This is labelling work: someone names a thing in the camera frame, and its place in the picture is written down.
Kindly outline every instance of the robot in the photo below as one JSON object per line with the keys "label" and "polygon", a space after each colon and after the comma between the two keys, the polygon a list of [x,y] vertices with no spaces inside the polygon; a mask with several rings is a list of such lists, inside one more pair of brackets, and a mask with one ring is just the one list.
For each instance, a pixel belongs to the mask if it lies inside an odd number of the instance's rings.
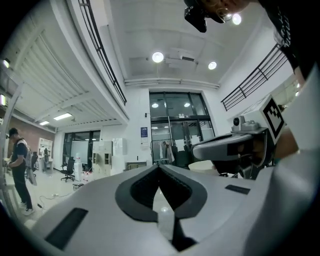
{"label": "robot", "polygon": [[[299,99],[286,111],[285,121],[292,127],[300,153],[264,168],[256,180],[210,176],[171,165],[141,167],[86,184],[48,210],[32,230],[52,245],[51,254],[56,249],[57,253],[94,256],[271,253],[295,232],[317,197],[319,84],[314,71]],[[285,125],[272,101],[267,97],[235,118],[230,134],[195,145],[194,156],[213,161],[219,172],[239,172],[250,178],[253,167],[261,168],[273,158]],[[313,118],[305,114],[297,120],[292,114],[300,109]],[[254,140],[264,142],[259,161],[250,154]],[[241,154],[239,145],[244,145]],[[171,241],[159,231],[158,214],[152,210],[159,187],[174,210]]]}

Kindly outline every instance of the railing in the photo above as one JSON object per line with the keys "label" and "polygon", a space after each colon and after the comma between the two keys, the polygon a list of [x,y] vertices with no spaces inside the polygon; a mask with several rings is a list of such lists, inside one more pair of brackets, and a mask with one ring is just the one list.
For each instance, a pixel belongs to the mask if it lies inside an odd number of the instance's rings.
{"label": "railing", "polygon": [[288,59],[276,44],[261,63],[221,102],[226,111],[243,101],[273,76]]}
{"label": "railing", "polygon": [[102,65],[103,65],[110,81],[112,82],[112,85],[114,86],[116,92],[119,94],[123,104],[126,105],[127,99],[126,99],[123,91],[121,90],[121,87],[118,83],[118,80],[115,76],[115,73],[111,67],[109,60],[108,60],[105,48],[102,44],[102,41],[101,41],[101,38],[99,35],[99,31],[97,28],[97,24],[95,21],[94,13],[93,13],[91,5],[90,5],[90,0],[78,0],[78,2],[79,2],[81,13],[82,13],[82,16],[83,16],[83,19],[85,22],[85,26],[90,34],[94,48],[95,48],[96,52],[98,53],[98,56],[102,62]]}

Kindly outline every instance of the camera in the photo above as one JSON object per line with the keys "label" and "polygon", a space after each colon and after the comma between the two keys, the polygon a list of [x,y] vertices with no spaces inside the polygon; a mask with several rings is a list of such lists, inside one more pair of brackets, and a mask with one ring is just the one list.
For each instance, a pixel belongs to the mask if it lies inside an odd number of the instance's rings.
{"label": "camera", "polygon": [[234,133],[250,133],[257,131],[260,128],[260,125],[251,120],[251,121],[245,121],[245,118],[240,115],[233,119],[233,126],[232,126],[232,132]]}
{"label": "camera", "polygon": [[184,19],[194,26],[201,33],[207,32],[205,14],[197,6],[191,6],[184,10]]}

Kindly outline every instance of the man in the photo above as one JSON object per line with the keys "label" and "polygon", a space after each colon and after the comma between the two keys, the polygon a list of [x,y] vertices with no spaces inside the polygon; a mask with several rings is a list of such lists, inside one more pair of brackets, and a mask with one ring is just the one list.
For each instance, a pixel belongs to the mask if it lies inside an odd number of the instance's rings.
{"label": "man", "polygon": [[12,169],[14,185],[21,198],[20,206],[26,207],[22,214],[29,216],[30,214],[34,213],[34,210],[25,180],[25,159],[27,157],[28,150],[27,143],[23,138],[20,137],[16,128],[11,128],[9,130],[9,139],[13,143],[13,152],[11,162],[8,164],[8,166]]}
{"label": "man", "polygon": [[[260,4],[267,12],[277,30],[277,43],[289,60],[294,74],[303,86],[315,64],[319,65],[319,46],[315,38],[318,31],[317,15],[311,10],[312,3],[289,0],[184,0],[189,7],[189,17],[185,19],[205,32],[204,18],[211,18],[223,24],[239,13],[250,3]],[[255,141],[253,152],[261,158],[264,145]],[[289,129],[286,129],[276,145],[275,158],[284,158],[298,150],[297,143]]]}

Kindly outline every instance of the floor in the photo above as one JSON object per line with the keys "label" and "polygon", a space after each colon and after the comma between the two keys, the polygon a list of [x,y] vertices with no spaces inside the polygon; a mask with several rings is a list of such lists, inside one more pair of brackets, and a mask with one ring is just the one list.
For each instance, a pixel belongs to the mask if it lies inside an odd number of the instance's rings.
{"label": "floor", "polygon": [[[65,175],[57,170],[51,172],[48,169],[48,172],[46,173],[36,170],[34,174],[36,174],[37,186],[32,185],[29,181],[26,182],[26,186],[30,193],[32,206],[35,212],[30,216],[24,216],[21,214],[21,211],[24,208],[15,208],[17,217],[30,229],[48,209],[63,201],[74,192],[73,184],[80,183],[70,179],[67,182],[60,180],[65,177]],[[7,184],[13,183],[12,176],[6,175],[6,181]],[[17,201],[20,203],[21,199],[17,191],[14,191]]]}
{"label": "floor", "polygon": [[[34,173],[36,174],[37,186],[32,185],[29,181],[27,181],[26,184],[35,212],[30,216],[24,216],[21,214],[23,208],[15,208],[18,218],[29,229],[33,227],[36,221],[48,209],[63,201],[74,192],[73,184],[80,183],[72,180],[68,180],[67,182],[64,180],[61,181],[60,179],[65,175],[57,170],[53,170],[53,172],[48,170],[46,173],[36,170]],[[6,175],[6,181],[7,184],[13,184],[13,177]],[[17,202],[19,203],[21,199],[17,191],[15,189],[14,191]],[[160,232],[168,240],[172,240],[175,215],[160,188],[154,196],[153,210],[158,213],[158,228]]]}

